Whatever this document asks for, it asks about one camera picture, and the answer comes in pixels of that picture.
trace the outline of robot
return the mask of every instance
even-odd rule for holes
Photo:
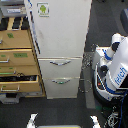
[[[37,127],[37,126],[35,126],[35,118],[37,117],[37,114],[31,114],[31,118],[29,119],[29,122],[28,122],[28,124],[27,124],[27,127],[26,128],[46,128],[46,127],[48,127],[48,126],[39,126],[39,127]],[[96,116],[90,116],[91,118],[92,118],[92,120],[93,120],[93,122],[94,122],[94,126],[93,126],[93,128],[101,128],[100,127],[100,124],[99,124],[99,122],[98,122],[98,119],[97,119],[97,117]],[[49,126],[49,128],[52,128],[52,127],[54,127],[54,128],[69,128],[69,127],[72,127],[72,128],[81,128],[80,126],[77,126],[77,125],[74,125],[74,126]]]
[[[103,103],[117,103],[128,90],[128,37],[116,33],[110,47],[96,47],[93,62],[94,93]]]

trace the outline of white refrigerator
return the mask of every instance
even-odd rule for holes
[[[92,0],[24,0],[48,99],[76,98]]]

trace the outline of open drawer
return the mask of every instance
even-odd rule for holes
[[[0,76],[39,75],[36,65],[0,67]]]
[[[39,76],[0,77],[0,93],[38,92]]]

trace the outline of refrigerator door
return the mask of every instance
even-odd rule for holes
[[[40,54],[37,50],[38,58],[83,55],[92,0],[30,0],[30,3],[24,0],[24,2],[31,30],[33,25],[30,11],[33,15],[40,49]]]

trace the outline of freezer drawer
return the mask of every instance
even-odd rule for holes
[[[47,99],[77,98],[79,78],[43,79]]]
[[[82,58],[38,59],[42,78],[79,77]]]
[[[0,76],[39,75],[36,65],[0,67]]]
[[[0,66],[35,64],[31,49],[0,50]]]
[[[0,93],[38,92],[41,90],[39,77],[33,81],[0,82]]]
[[[31,48],[28,31],[0,31],[0,49],[5,48]]]

